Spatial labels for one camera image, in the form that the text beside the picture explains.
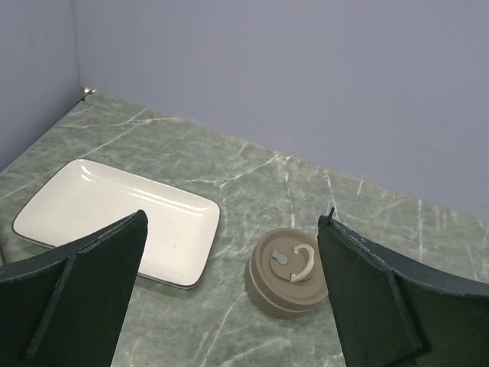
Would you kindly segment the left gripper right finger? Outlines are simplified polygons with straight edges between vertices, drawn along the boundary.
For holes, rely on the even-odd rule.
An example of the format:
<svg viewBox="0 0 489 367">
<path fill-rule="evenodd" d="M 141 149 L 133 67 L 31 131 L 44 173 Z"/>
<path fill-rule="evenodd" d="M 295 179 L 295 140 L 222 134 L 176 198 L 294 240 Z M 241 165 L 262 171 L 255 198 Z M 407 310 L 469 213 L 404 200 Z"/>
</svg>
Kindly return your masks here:
<svg viewBox="0 0 489 367">
<path fill-rule="evenodd" d="M 488 285 L 320 216 L 318 246 L 348 366 L 486 366 Z"/>
</svg>

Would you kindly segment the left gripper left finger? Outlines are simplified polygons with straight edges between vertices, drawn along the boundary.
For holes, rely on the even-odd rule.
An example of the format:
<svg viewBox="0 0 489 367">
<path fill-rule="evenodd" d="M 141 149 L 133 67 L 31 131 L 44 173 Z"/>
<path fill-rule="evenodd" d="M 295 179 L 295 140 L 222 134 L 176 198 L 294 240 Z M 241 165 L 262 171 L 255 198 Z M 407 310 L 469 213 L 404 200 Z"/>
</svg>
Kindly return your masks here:
<svg viewBox="0 0 489 367">
<path fill-rule="evenodd" d="M 143 210 L 1 264 L 3 366 L 109 366 L 147 239 Z"/>
</svg>

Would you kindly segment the brown tin lid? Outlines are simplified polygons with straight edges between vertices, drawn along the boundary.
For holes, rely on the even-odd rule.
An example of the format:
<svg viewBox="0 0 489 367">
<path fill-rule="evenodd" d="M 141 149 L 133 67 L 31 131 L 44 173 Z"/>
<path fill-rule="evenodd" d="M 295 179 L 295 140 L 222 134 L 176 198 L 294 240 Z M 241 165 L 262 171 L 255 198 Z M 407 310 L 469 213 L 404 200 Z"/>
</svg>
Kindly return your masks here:
<svg viewBox="0 0 489 367">
<path fill-rule="evenodd" d="M 298 229 L 279 228 L 267 232 L 249 259 L 262 278 L 290 283 L 306 280 L 314 265 L 322 271 L 317 239 Z"/>
</svg>

